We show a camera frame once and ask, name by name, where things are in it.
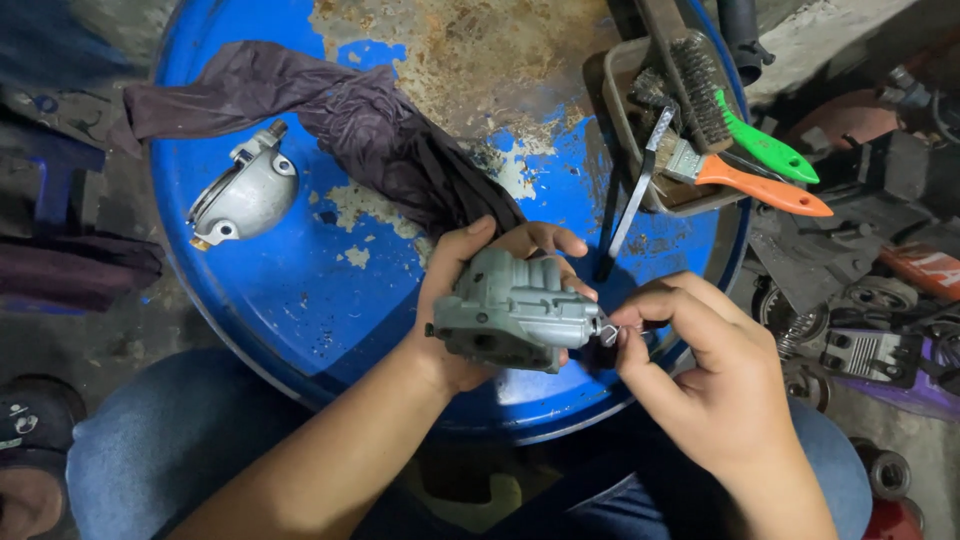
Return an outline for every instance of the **dark cloth rag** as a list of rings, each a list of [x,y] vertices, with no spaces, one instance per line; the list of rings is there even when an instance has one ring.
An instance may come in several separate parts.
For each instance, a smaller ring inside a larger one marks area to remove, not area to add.
[[[163,248],[105,236],[0,237],[0,295],[107,311],[159,279]]]
[[[317,146],[433,239],[492,215],[523,223],[514,199],[394,87],[391,66],[358,71],[269,41],[227,43],[189,86],[128,86],[110,139],[139,156],[148,137],[236,132],[292,110]]]

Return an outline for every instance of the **left hand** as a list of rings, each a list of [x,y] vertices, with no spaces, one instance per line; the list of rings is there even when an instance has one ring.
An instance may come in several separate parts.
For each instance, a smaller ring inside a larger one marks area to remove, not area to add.
[[[493,218],[484,216],[465,229],[441,236],[423,277],[417,302],[417,322],[397,346],[424,362],[427,372],[432,374],[431,377],[436,377],[435,383],[451,394],[476,388],[489,379],[494,371],[488,366],[448,353],[443,341],[423,334],[424,328],[427,323],[433,322],[434,301],[453,292],[453,285],[463,273],[464,266],[490,243],[495,231]],[[577,278],[564,258],[555,255],[558,250],[572,257],[587,254],[587,244],[573,232],[549,223],[533,221],[500,236],[490,245],[509,251],[515,258],[528,258],[537,249],[543,249],[560,263],[563,286],[572,286],[577,292],[596,301],[596,291]],[[566,361],[567,352],[563,350],[561,365]]]

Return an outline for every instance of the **purple object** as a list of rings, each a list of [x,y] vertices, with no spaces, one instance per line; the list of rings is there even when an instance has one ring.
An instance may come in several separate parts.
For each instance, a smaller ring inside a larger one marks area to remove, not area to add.
[[[947,362],[942,354],[932,358],[933,341],[924,339],[924,358],[942,366]],[[888,403],[907,412],[947,422],[960,422],[960,397],[950,394],[934,383],[923,369],[917,370],[917,378],[910,388],[896,388],[869,380],[834,378],[835,382],[859,390],[868,396]]]

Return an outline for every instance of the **brush handle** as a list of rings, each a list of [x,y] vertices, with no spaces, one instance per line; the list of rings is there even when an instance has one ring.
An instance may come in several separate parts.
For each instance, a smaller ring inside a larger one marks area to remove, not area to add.
[[[724,163],[719,156],[704,160],[696,185],[722,184],[739,189],[771,207],[812,217],[828,217],[833,210],[814,195],[799,187],[738,171]]]
[[[723,89],[716,91],[717,105],[723,111],[733,140],[774,172],[807,184],[819,184],[820,177],[799,152],[737,118],[727,107]]]

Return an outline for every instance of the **black hose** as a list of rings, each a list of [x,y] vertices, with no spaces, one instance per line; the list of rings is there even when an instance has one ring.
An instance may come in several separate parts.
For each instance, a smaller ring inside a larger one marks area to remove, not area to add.
[[[740,80],[744,86],[752,85],[763,73],[762,66],[777,58],[760,45],[756,0],[717,0],[717,16]]]

